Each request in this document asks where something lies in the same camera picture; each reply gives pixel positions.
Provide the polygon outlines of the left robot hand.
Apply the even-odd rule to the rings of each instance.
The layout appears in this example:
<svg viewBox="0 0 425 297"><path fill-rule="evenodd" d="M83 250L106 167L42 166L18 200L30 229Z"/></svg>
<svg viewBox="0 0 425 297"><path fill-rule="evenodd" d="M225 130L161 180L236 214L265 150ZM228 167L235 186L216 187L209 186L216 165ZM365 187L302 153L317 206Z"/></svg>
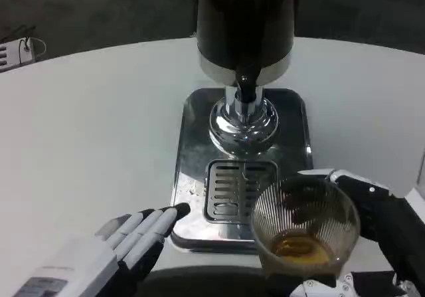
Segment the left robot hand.
<svg viewBox="0 0 425 297"><path fill-rule="evenodd" d="M179 203L109 220L93 237L66 243L15 296L131 296L151 272L165 239L191 209Z"/></svg>

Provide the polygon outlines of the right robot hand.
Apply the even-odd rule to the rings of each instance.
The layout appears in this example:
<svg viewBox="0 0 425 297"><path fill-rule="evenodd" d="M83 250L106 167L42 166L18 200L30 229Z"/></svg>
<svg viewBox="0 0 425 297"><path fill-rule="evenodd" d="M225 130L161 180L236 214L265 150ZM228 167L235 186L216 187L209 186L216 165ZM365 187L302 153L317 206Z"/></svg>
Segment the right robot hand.
<svg viewBox="0 0 425 297"><path fill-rule="evenodd" d="M361 236L378 243L399 279L424 295L424 198L415 189L396 197L390 189L344 169L310 169L298 176L328 180L354 202Z"/></svg>

